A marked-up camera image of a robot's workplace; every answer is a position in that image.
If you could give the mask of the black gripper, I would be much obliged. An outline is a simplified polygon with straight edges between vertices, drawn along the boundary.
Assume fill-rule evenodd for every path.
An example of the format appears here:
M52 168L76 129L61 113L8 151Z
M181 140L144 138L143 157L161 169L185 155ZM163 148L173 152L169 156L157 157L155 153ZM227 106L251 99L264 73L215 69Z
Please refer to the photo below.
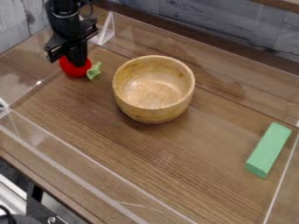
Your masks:
M88 41L98 34L96 22L93 17L50 22L52 36L44 46L49 62L54 62L65 56L76 67L85 65Z

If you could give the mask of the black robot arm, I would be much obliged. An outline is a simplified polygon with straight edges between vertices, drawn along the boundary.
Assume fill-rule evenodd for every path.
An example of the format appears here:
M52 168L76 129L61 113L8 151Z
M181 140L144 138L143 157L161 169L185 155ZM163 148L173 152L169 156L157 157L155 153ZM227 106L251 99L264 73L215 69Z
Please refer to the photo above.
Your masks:
M74 67L82 67L88 59L88 40L98 34L92 0L48 0L45 12L52 29L44 46L48 61L65 56Z

